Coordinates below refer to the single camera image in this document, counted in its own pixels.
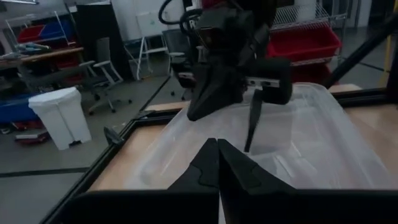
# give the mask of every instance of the wooden table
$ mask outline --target wooden table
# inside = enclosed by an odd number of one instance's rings
[[[188,102],[149,106],[146,110],[183,108]],[[348,108],[346,112],[391,174],[398,177],[398,111],[395,105]],[[122,190],[132,164],[142,158],[165,125],[139,128],[97,178],[90,190]]]
[[[0,68],[18,68],[18,72],[21,75],[21,80],[24,81],[28,87],[28,89],[33,92],[34,91],[34,83],[36,77],[32,76],[28,69],[25,66],[25,63],[30,63],[30,62],[36,62],[39,60],[46,60],[54,57],[59,57],[62,55],[68,55],[68,54],[77,54],[81,53],[84,50],[83,47],[76,47],[72,49],[63,49],[63,50],[56,50],[50,53],[45,53],[45,54],[40,54],[40,55],[32,55],[28,57],[22,57],[18,60],[13,60],[13,61],[6,61],[2,60],[0,61]],[[79,59],[81,62],[83,62],[82,56],[79,54]]]

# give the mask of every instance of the gray floor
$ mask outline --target gray floor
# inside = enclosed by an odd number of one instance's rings
[[[347,57],[367,38],[366,30],[348,30],[344,41],[343,56]],[[379,46],[363,62],[377,67],[384,66],[385,44]],[[334,69],[337,63],[332,62]],[[112,114],[108,108],[87,116],[87,122],[93,140],[73,146],[66,151],[58,151],[52,141],[38,146],[20,146],[13,141],[13,134],[0,135],[0,174],[30,170],[50,170],[89,167],[106,148],[103,127],[108,126],[120,131],[134,117],[151,95],[167,78],[167,61],[155,57],[154,72],[149,74],[143,66],[143,74],[152,75],[144,81],[125,83],[115,89],[114,96],[124,100],[117,105],[118,112]],[[354,83],[362,88],[378,87],[382,72],[364,65],[357,65],[340,83]],[[150,105],[180,101],[184,89],[172,78],[159,91]],[[126,100],[131,98],[131,105]],[[83,109],[94,103],[90,94],[83,94]],[[77,181],[81,174],[35,175],[28,177],[0,178],[0,223],[37,223],[47,211],[60,200],[66,191]]]

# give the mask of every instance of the blue bin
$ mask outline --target blue bin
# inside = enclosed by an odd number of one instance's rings
[[[39,117],[29,108],[29,98],[34,95],[26,94],[0,101],[0,123],[36,121]]]
[[[63,28],[63,31],[65,32],[65,35],[67,39],[70,39],[73,35],[72,32],[72,27],[68,21],[61,21],[61,25]],[[40,33],[40,38],[42,40],[45,39],[52,39],[52,38],[57,38],[57,37],[63,37],[63,32],[61,30],[61,26],[58,22],[50,22],[46,24]]]

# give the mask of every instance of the step trash can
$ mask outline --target step trash can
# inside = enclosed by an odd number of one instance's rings
[[[59,150],[75,141],[91,140],[81,108],[81,94],[75,88],[64,88],[29,98],[29,107],[39,116]]]

